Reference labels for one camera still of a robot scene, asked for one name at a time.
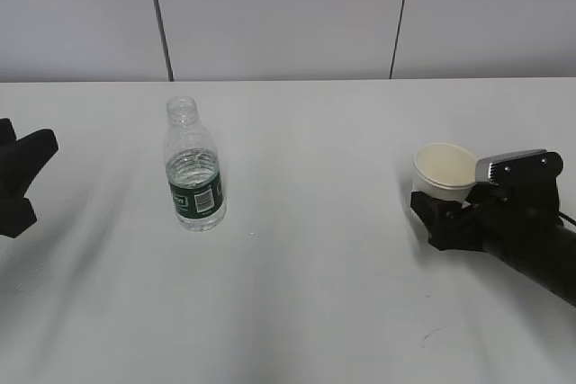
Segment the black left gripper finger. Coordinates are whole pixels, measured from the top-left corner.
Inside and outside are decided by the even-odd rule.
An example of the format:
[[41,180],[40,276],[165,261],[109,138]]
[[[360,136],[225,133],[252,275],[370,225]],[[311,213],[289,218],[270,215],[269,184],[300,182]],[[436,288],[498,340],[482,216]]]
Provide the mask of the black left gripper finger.
[[1,200],[0,235],[16,238],[37,221],[31,202],[27,198]]
[[17,138],[13,128],[1,128],[1,199],[23,198],[35,177],[58,152],[51,129]]

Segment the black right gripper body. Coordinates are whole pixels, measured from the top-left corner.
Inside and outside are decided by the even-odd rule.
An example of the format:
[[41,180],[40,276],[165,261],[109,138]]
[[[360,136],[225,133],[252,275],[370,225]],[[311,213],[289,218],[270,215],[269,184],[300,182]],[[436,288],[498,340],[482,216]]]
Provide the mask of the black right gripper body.
[[489,235],[486,248],[505,262],[565,263],[567,229],[555,185],[476,185],[468,195]]

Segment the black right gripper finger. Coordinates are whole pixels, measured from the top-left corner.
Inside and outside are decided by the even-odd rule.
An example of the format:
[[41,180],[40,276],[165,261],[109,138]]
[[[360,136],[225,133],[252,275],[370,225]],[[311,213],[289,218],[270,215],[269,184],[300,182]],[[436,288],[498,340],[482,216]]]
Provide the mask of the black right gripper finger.
[[428,232],[428,243],[439,251],[481,251],[473,205],[444,201],[421,191],[410,194],[410,207]]

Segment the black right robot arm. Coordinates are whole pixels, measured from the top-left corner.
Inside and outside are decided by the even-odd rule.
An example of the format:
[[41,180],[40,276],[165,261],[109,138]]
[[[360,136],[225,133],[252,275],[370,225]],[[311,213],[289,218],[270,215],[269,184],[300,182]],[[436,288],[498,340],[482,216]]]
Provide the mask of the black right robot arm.
[[465,203],[413,192],[410,207],[435,249],[492,255],[575,304],[575,232],[564,225],[575,220],[560,212],[555,183],[478,184]]

